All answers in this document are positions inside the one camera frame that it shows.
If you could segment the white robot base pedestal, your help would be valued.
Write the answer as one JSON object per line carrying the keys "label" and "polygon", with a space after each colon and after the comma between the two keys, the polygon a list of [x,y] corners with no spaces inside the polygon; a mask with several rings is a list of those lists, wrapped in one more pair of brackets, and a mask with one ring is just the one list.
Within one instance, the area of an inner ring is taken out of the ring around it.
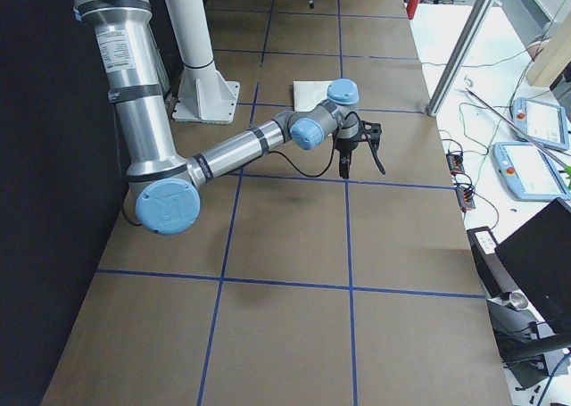
{"label": "white robot base pedestal", "polygon": [[240,84],[217,70],[203,0],[165,2],[183,63],[174,120],[232,123]]}

